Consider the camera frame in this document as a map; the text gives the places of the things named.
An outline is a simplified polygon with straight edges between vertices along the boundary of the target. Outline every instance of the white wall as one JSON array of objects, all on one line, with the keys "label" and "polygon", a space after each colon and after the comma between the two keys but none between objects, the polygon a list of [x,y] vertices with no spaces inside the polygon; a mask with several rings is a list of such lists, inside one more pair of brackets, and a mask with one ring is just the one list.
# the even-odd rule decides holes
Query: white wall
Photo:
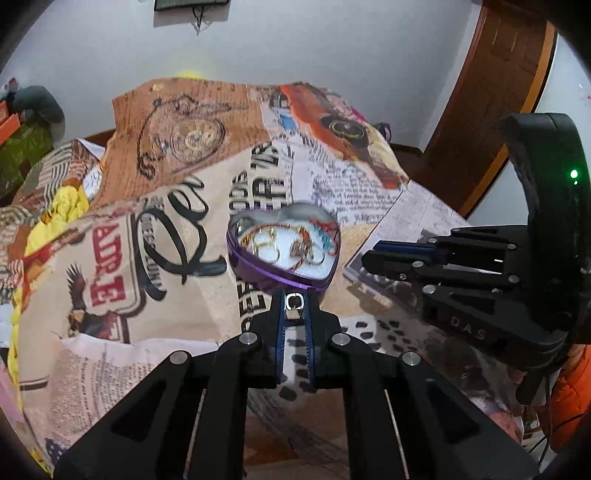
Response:
[{"label": "white wall", "polygon": [[[591,169],[591,87],[589,76],[569,44],[558,37],[538,113],[566,113],[577,126]],[[513,164],[508,163],[468,221],[472,225],[527,223],[527,206]]]},{"label": "white wall", "polygon": [[474,32],[476,30],[476,24],[478,23],[478,17],[480,16],[481,8],[482,0],[472,0],[472,8],[470,10],[470,15],[468,16],[468,22],[466,23],[466,28],[464,30],[464,34],[462,35],[460,46],[457,49],[456,58],[453,61],[452,69],[447,75],[447,79],[441,88],[439,97],[437,97],[433,113],[431,114],[431,117],[429,118],[427,125],[423,130],[423,134],[421,135],[421,140],[418,147],[423,151],[425,151],[425,148],[427,148],[427,145],[433,136],[433,132],[437,128],[437,124],[443,115],[443,111],[445,110],[445,107],[447,107],[447,101],[452,95],[453,89],[456,87],[457,78],[460,76],[460,72],[464,66],[464,61],[466,60],[466,55],[468,54],[468,50],[470,49],[470,45],[472,43],[472,37],[474,36]]},{"label": "white wall", "polygon": [[0,82],[47,87],[69,139],[114,127],[115,96],[187,69],[241,83],[306,80],[339,92],[370,122],[390,122],[393,142],[416,146],[473,12],[470,0],[232,0],[227,21],[197,35],[187,9],[153,7],[54,0]]}]

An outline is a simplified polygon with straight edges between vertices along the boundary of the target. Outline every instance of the wooden door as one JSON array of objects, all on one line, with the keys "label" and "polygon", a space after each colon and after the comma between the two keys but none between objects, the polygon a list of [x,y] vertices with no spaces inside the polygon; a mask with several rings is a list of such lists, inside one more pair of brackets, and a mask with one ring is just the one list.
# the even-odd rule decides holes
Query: wooden door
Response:
[{"label": "wooden door", "polygon": [[469,213],[504,165],[496,122],[531,112],[553,43],[554,29],[541,17],[501,3],[482,7],[456,88],[423,155],[426,168],[416,178],[460,214]]}]

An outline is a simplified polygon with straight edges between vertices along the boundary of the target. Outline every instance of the orange jacket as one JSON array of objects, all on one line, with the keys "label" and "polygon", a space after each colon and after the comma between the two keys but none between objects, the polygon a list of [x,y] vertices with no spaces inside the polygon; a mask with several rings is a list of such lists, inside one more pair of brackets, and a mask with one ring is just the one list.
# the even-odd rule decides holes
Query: orange jacket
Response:
[{"label": "orange jacket", "polygon": [[[591,345],[581,346],[580,349],[575,353],[576,358],[571,357],[571,361],[564,366],[552,390],[550,410],[554,428],[579,413],[585,413],[591,403]],[[548,434],[547,407],[536,408],[536,411],[542,430]],[[564,447],[574,435],[580,421],[581,419],[573,420],[552,434],[550,439],[552,450],[559,452]]]}]

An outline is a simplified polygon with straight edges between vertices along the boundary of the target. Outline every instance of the hanging cord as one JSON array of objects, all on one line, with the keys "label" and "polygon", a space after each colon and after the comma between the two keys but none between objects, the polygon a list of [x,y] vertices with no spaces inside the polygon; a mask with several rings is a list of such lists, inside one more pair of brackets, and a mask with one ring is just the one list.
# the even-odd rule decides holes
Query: hanging cord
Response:
[{"label": "hanging cord", "polygon": [[544,451],[542,452],[542,456],[540,457],[540,461],[538,462],[538,466],[542,465],[544,458],[546,458],[546,453],[548,453],[548,447],[550,447],[550,439],[552,438],[553,427],[552,427],[552,410],[550,408],[550,377],[546,377],[546,408],[548,409],[548,439],[546,440],[546,445],[544,446]]},{"label": "hanging cord", "polygon": [[[554,432],[557,432],[559,428],[563,427],[564,425],[566,425],[567,423],[570,423],[572,421],[578,420],[579,418],[583,417],[584,413],[579,413],[578,415],[575,415],[573,417],[570,417],[568,420],[562,421],[560,422],[556,428],[554,429]],[[538,443],[536,443],[531,449],[530,452],[533,452],[536,448],[538,448],[540,446],[540,443],[542,443],[544,440],[546,440],[546,438],[548,438],[546,435],[544,435],[539,441]]]},{"label": "hanging cord", "polygon": [[191,10],[193,11],[193,16],[197,19],[197,29],[201,28],[201,20],[203,20],[203,12],[205,12],[205,5],[201,5],[201,11],[199,12],[199,16],[197,16],[197,12],[195,9],[198,7],[193,7]]},{"label": "hanging cord", "polygon": [[550,409],[550,377],[546,377],[546,405],[548,408],[548,423],[549,423],[549,432],[548,435],[544,435],[539,441],[538,443],[536,443],[529,451],[529,453],[532,453],[536,448],[539,447],[539,445],[546,440],[546,445],[544,446],[544,451],[542,452],[542,455],[540,457],[540,461],[538,462],[538,465],[542,465],[542,462],[544,461],[544,458],[546,457],[546,453],[548,452],[548,447],[550,446],[550,439],[552,438],[552,435],[558,431],[558,429],[562,428],[563,426],[569,424],[572,421],[578,420],[579,418],[584,416],[584,413],[579,413],[578,415],[574,415],[572,417],[570,417],[569,419],[560,422],[556,428],[553,428],[552,425],[552,415],[551,415],[551,409]]}]

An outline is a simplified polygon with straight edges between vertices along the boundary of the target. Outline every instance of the heart-shaped tin box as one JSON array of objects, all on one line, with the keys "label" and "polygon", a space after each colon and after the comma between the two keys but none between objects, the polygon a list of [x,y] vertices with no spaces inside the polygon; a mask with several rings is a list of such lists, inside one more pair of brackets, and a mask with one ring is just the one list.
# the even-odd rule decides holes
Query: heart-shaped tin box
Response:
[{"label": "heart-shaped tin box", "polygon": [[226,240],[234,273],[267,293],[313,288],[322,298],[339,263],[339,225],[311,203],[237,213]]}]

